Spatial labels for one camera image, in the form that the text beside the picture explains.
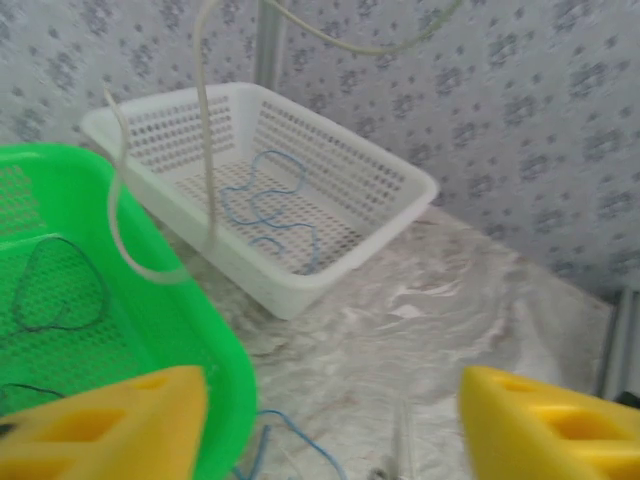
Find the perforated plastic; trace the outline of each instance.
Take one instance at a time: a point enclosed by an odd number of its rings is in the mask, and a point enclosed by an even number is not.
[[[207,87],[214,145],[216,246],[207,259],[278,317],[290,319],[417,218],[437,194],[435,181],[400,158],[274,92],[251,84]],[[206,232],[202,134],[195,89],[121,105],[131,128],[127,183],[152,213],[194,248]],[[90,112],[83,131],[115,155],[120,130],[108,109]],[[245,185],[253,158],[278,150],[299,160],[298,194],[261,197],[279,224],[314,225],[319,258],[309,272],[309,228],[242,226],[221,208],[224,187]],[[229,192],[228,207],[246,221],[249,199],[270,188],[291,190],[298,165],[268,154],[250,191]],[[282,244],[252,240],[268,236]]]

